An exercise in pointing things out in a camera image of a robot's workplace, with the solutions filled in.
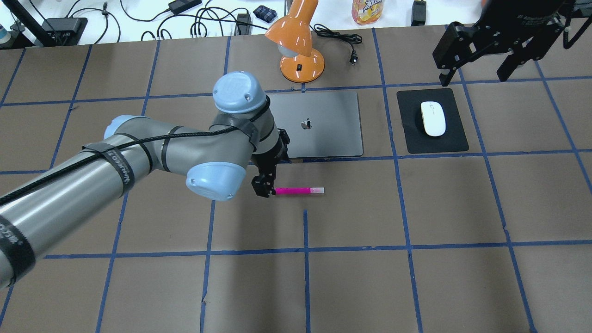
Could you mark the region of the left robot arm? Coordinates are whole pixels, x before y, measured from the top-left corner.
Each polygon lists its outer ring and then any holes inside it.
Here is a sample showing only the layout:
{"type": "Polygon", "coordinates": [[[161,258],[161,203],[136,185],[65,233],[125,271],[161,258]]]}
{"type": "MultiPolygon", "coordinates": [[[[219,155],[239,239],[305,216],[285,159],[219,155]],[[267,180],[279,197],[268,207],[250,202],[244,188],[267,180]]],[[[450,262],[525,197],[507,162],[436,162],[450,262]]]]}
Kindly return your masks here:
{"type": "Polygon", "coordinates": [[[257,78],[244,71],[213,87],[218,110],[207,131],[146,116],[122,115],[102,141],[1,198],[1,286],[13,286],[36,261],[80,225],[156,170],[185,177],[186,187],[218,202],[236,195],[249,162],[258,196],[275,193],[277,164],[288,159],[289,135],[257,78]]]}

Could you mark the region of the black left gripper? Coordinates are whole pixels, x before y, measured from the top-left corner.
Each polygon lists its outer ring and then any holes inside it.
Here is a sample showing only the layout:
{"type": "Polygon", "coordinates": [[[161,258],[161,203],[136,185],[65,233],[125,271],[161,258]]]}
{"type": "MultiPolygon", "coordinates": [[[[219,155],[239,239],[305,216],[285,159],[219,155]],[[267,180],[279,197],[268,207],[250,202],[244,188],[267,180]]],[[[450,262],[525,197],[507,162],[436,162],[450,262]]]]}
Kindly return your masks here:
{"type": "Polygon", "coordinates": [[[252,154],[251,161],[258,168],[258,175],[252,179],[252,187],[257,196],[269,198],[276,194],[275,179],[277,164],[289,160],[289,135],[285,129],[277,129],[275,145],[265,153],[252,154]]]}

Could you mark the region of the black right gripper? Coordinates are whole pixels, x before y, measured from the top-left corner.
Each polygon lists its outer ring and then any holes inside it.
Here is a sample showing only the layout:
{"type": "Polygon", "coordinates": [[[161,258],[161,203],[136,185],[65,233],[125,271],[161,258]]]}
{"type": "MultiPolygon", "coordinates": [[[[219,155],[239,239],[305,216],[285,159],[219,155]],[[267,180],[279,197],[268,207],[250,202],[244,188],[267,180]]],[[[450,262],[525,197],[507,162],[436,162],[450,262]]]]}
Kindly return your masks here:
{"type": "Polygon", "coordinates": [[[556,42],[564,24],[561,16],[574,0],[487,0],[473,25],[452,22],[434,52],[438,79],[447,87],[457,69],[485,55],[509,53],[499,69],[506,82],[528,60],[539,60],[556,42]]]}

